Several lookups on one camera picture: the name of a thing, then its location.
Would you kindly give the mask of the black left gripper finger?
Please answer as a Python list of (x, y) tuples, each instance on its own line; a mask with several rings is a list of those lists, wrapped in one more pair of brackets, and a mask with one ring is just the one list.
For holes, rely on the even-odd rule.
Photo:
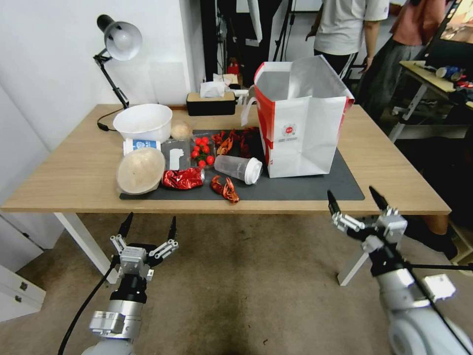
[(179, 244), (176, 240), (176, 232), (176, 216), (174, 216), (170, 224), (168, 239), (149, 252), (149, 258), (167, 258), (174, 253), (179, 248)]
[(126, 217), (126, 219), (121, 223), (118, 233), (116, 235), (110, 236), (110, 241), (112, 242), (113, 246), (115, 247), (119, 255), (127, 247), (125, 238), (127, 237), (129, 233), (132, 220), (133, 220), (133, 212), (130, 212), (128, 216)]

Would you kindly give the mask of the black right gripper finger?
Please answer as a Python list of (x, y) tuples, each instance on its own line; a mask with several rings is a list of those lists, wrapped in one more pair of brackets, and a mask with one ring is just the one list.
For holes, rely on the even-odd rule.
[(369, 191), (371, 196), (377, 205), (378, 209), (380, 210), (380, 215), (377, 218), (377, 221), (400, 221), (401, 215), (399, 211), (392, 207), (386, 200), (384, 196), (382, 196), (373, 186), (369, 186)]
[(352, 231), (360, 232), (365, 229), (365, 224), (348, 214), (342, 213), (333, 193), (328, 190), (328, 207), (332, 216), (333, 225), (342, 232)]

